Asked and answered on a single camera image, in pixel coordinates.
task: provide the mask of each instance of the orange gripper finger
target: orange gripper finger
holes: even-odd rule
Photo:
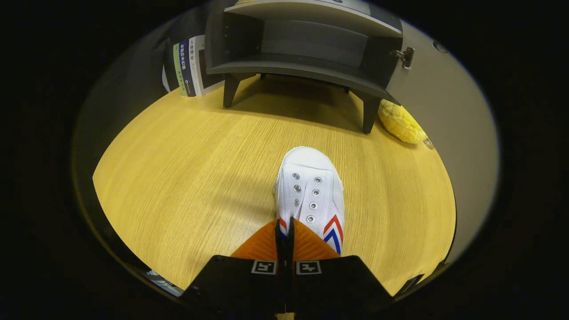
[[[277,261],[276,223],[277,219],[267,223],[250,236],[231,256],[251,260]]]
[[[294,219],[293,261],[324,260],[339,257],[340,255],[314,231]]]

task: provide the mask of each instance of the green book spine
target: green book spine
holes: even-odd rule
[[[178,84],[180,85],[180,90],[182,96],[187,97],[188,92],[185,90],[184,78],[182,77],[182,66],[180,65],[180,44],[174,44],[174,68],[176,68],[176,77],[178,78]]]

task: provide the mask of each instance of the blue book spine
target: blue book spine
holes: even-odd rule
[[[186,39],[180,42],[180,66],[182,69],[182,78],[184,79],[184,86],[186,92],[188,93],[188,97],[195,97],[196,89],[193,87],[189,58],[189,44],[188,40]]]

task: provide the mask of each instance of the gray wall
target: gray wall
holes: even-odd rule
[[[402,21],[403,49],[415,48],[411,69],[395,69],[387,91],[413,115],[448,171],[456,201],[455,261],[486,219],[498,180],[498,139],[488,103],[468,72],[432,39]]]

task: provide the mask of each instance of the red and blue chevron stripe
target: red and blue chevron stripe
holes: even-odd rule
[[[342,231],[340,221],[338,221],[338,217],[336,215],[334,215],[330,222],[328,222],[328,224],[324,227],[324,233],[322,233],[322,235],[325,235],[328,230],[330,230],[330,232],[326,237],[324,237],[324,242],[327,243],[330,239],[332,239],[334,241],[334,246],[336,247],[336,252],[341,255],[341,244],[344,243],[344,233]],[[340,241],[338,240],[336,230],[340,234]]]

